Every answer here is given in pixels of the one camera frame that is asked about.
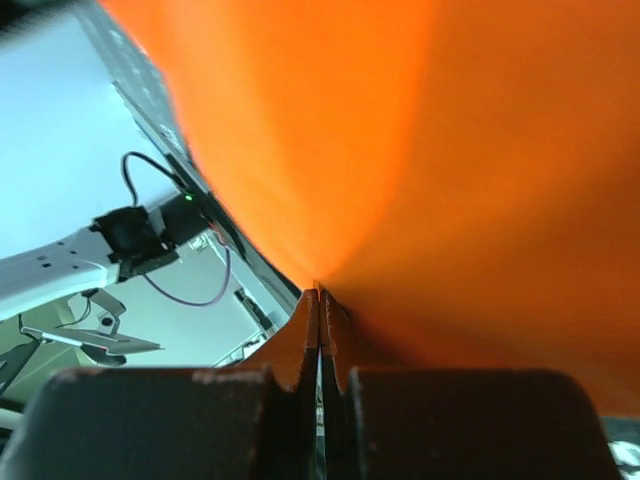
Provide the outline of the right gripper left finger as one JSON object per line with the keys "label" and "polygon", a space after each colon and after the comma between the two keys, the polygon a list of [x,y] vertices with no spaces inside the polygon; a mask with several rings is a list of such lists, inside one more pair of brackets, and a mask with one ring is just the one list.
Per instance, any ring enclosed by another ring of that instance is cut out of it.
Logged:
{"label": "right gripper left finger", "polygon": [[227,368],[77,368],[27,405],[5,479],[311,479],[319,299]]}

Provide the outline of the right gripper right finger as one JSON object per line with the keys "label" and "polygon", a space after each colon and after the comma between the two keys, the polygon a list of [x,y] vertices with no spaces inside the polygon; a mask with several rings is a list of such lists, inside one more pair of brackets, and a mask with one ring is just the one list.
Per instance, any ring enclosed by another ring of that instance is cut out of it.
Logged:
{"label": "right gripper right finger", "polygon": [[545,369],[408,368],[319,295],[331,479],[616,479],[601,421]]}

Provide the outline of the orange t shirt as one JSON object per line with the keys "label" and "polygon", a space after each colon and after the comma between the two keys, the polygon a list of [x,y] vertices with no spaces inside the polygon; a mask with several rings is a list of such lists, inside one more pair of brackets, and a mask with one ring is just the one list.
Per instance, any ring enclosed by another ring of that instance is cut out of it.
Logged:
{"label": "orange t shirt", "polygon": [[234,223],[425,367],[639,412],[635,1],[108,1]]}

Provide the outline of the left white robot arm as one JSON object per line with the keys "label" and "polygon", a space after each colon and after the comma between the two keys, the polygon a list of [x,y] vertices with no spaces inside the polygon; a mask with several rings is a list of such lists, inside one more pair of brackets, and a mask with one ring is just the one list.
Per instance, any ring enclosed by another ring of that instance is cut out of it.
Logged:
{"label": "left white robot arm", "polygon": [[1,319],[79,292],[148,274],[208,222],[188,194],[149,211],[124,207],[48,245],[1,260]]}

